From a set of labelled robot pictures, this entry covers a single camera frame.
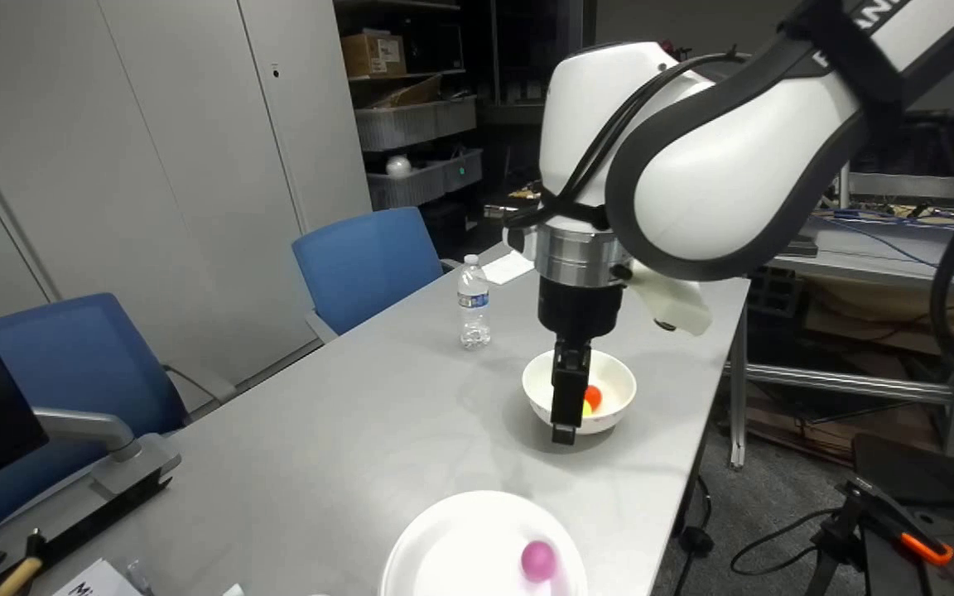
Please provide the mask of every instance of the plastic bottle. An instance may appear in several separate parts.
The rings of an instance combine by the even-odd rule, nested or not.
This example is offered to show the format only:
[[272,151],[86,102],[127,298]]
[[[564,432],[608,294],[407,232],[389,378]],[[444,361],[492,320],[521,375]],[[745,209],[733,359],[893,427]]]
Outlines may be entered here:
[[479,348],[491,340],[487,306],[491,306],[491,285],[476,265],[476,255],[468,255],[456,276],[456,310],[462,310],[464,348]]

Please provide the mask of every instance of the pink object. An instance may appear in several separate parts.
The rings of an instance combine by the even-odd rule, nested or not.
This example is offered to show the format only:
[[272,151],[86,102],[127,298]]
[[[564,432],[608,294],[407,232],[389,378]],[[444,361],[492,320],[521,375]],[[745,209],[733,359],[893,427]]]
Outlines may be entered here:
[[558,574],[558,552],[549,544],[532,539],[521,552],[521,570],[531,583],[547,583]]

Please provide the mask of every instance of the box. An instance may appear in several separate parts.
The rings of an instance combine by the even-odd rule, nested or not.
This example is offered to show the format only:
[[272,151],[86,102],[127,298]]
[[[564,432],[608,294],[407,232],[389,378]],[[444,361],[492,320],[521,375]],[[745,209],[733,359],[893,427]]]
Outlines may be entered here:
[[360,30],[341,41],[349,75],[407,72],[403,41],[389,30]]

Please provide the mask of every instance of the chair backrest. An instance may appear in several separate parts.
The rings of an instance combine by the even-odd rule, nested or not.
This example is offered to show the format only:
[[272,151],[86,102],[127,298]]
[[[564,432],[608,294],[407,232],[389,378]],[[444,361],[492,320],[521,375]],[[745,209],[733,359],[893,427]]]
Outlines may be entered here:
[[317,229],[293,245],[314,316],[339,336],[439,276],[418,209],[383,209]]
[[[174,432],[182,398],[111,294],[0,319],[0,359],[33,407],[117,414],[134,434]],[[0,469],[0,520],[92,465],[95,444],[46,444]]]

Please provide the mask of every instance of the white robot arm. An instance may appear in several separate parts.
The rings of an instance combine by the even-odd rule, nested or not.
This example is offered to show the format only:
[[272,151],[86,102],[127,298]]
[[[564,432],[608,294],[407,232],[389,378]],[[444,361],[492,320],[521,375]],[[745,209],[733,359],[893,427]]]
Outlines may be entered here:
[[540,320],[558,330],[554,442],[579,427],[591,339],[612,329],[629,260],[674,277],[759,268],[861,144],[952,69],[954,0],[809,0],[714,85],[657,44],[561,62],[540,145],[561,203],[532,252]]

